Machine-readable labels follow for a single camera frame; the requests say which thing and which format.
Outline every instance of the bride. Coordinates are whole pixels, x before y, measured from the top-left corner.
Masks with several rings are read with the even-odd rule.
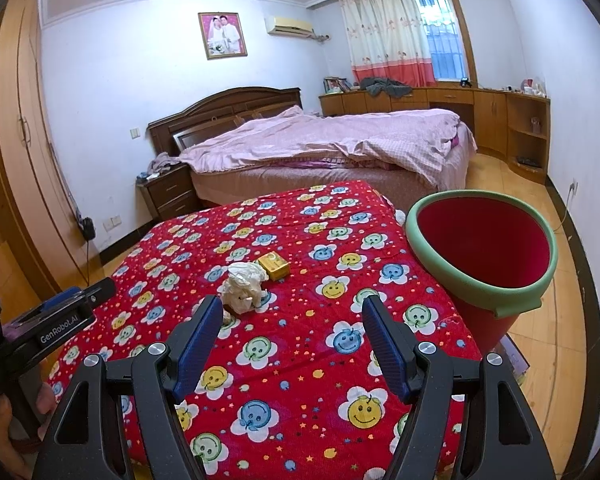
[[[228,46],[226,42],[226,36],[224,30],[222,30],[222,23],[220,22],[219,16],[214,16],[209,25],[209,35],[206,40],[209,53],[212,56],[218,54],[226,54],[228,52]]]

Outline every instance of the black baseboard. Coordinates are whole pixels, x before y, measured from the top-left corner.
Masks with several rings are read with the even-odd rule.
[[[566,213],[564,233],[567,235],[571,256],[578,273],[587,336],[587,378],[582,412],[571,456],[562,475],[562,480],[574,480],[583,473],[587,464],[600,419],[600,305],[584,247],[571,215],[566,211],[564,202],[550,178],[546,180],[546,189],[558,216],[563,218]]]
[[[123,252],[137,244],[142,237],[147,234],[151,228],[156,225],[155,220],[140,226],[138,229],[131,231],[128,235],[120,238],[117,242],[113,243],[106,249],[100,251],[100,261],[103,265],[108,264],[115,257],[120,256]]]

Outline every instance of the red trash can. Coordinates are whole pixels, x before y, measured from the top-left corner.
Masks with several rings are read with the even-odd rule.
[[[482,354],[497,345],[519,314],[542,305],[558,261],[554,232],[542,215],[490,191],[424,197],[409,211],[405,231]]]

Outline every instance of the window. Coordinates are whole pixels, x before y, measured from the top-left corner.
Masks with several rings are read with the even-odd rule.
[[[462,35],[451,0],[416,0],[429,40],[437,80],[468,77]]]

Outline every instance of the red floral tablecloth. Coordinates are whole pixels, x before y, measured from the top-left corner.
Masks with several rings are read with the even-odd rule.
[[[165,340],[217,293],[226,266],[276,251],[291,275],[265,282],[260,307],[220,331],[197,389],[177,407],[186,439],[212,478],[381,478],[409,408],[382,378],[363,299],[379,294],[418,339],[480,358],[394,217],[366,183],[345,182],[164,222],[113,274],[116,297],[65,345],[49,383],[60,397],[87,354],[126,358]],[[130,456],[145,462],[134,400],[122,403]],[[462,410],[451,401],[440,468],[455,459]]]

